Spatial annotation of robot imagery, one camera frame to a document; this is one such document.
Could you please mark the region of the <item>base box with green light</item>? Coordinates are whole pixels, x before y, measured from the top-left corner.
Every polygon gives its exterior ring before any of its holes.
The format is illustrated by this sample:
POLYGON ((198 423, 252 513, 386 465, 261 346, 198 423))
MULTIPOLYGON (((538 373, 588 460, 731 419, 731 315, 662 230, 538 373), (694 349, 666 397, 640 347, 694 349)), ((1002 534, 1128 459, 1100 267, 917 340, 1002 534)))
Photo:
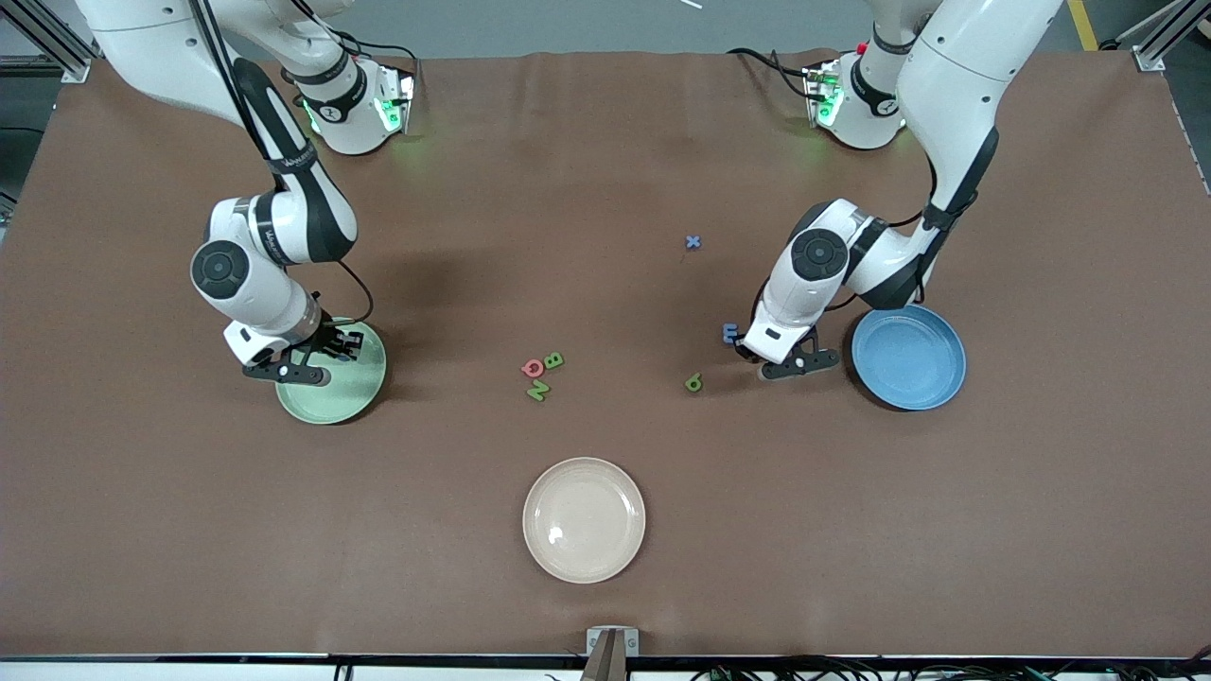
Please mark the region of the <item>base box with green light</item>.
POLYGON ((389 135, 407 132, 415 95, 417 76, 394 65, 377 65, 375 105, 389 135))
POLYGON ((807 98, 807 111, 813 128, 830 128, 844 101, 840 78, 840 59, 823 61, 817 65, 800 69, 807 98))

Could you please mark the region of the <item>cream plate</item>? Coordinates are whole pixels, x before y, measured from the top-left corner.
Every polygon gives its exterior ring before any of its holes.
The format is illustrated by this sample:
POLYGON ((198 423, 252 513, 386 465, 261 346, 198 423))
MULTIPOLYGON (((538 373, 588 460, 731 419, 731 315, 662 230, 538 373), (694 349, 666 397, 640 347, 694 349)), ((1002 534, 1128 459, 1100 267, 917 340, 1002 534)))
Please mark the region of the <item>cream plate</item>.
POLYGON ((550 467, 526 496, 522 534, 541 570, 570 585, 597 585, 627 570, 647 533, 639 485, 609 460, 550 467))

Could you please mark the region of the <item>green plate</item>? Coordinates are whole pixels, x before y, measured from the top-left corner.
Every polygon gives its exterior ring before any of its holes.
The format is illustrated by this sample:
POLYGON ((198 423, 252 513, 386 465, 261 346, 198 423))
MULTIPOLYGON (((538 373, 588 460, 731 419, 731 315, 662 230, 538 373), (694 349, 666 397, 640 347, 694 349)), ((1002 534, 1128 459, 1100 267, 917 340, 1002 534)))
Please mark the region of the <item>green plate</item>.
POLYGON ((279 383, 275 391, 282 407, 309 424, 339 424, 368 410, 388 376, 388 351, 368 324, 342 324, 342 332, 362 334, 358 357, 342 360, 325 353, 291 351, 291 361, 327 372, 322 385, 279 383))

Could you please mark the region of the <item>blue plate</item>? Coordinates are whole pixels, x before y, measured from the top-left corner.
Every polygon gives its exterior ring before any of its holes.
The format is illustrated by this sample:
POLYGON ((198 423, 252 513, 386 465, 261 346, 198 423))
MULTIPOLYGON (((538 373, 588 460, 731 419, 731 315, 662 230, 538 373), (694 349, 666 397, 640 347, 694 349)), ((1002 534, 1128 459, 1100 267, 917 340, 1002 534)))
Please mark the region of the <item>blue plate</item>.
POLYGON ((937 410, 963 388, 966 351, 955 328, 929 307, 872 310, 853 330, 860 382, 895 410, 937 410))

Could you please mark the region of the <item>brown table mat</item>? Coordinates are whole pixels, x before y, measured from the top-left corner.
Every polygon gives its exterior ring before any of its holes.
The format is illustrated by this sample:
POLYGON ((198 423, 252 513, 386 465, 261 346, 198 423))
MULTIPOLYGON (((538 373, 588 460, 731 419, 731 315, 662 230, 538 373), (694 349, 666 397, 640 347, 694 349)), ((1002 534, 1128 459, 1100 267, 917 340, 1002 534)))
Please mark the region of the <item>brown table mat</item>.
POLYGON ((1211 198, 1163 75, 1038 53, 926 305, 941 410, 721 340, 796 221, 922 208, 735 56, 427 61, 414 139, 325 167, 391 372, 308 427, 242 376, 189 262, 270 185, 247 135, 61 90, 0 248, 0 654, 1190 656, 1211 642, 1211 198), (701 236, 688 251, 685 236, 701 236), (564 364, 527 395, 520 367, 564 364), (702 374, 700 393, 684 380, 702 374), (639 555, 541 570, 536 476, 609 460, 639 555))

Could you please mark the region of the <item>grey metal bracket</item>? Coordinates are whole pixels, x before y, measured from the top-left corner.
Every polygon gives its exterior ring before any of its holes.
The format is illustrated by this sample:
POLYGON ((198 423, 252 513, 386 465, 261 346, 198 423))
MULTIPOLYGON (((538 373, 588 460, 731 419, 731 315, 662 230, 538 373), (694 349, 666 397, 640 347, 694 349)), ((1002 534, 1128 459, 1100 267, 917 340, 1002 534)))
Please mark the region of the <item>grey metal bracket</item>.
POLYGON ((639 629, 606 625, 589 629, 589 659, 580 681, 630 681, 630 659, 639 656, 639 629))

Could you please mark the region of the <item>aluminium frame profile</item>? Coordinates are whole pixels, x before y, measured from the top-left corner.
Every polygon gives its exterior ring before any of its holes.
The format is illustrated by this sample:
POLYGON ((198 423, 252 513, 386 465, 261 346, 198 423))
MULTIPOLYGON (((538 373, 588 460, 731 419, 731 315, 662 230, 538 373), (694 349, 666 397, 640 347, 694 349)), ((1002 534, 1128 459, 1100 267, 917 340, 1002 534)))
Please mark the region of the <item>aluminium frame profile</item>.
POLYGON ((85 82, 92 61, 99 57, 96 45, 73 30, 44 0, 0 0, 0 22, 36 50, 33 55, 0 50, 0 75, 52 78, 61 82, 85 82))
POLYGON ((1126 47, 1140 71, 1164 71, 1164 56, 1207 18, 1211 18, 1211 0, 1169 0, 1107 45, 1112 50, 1126 47))

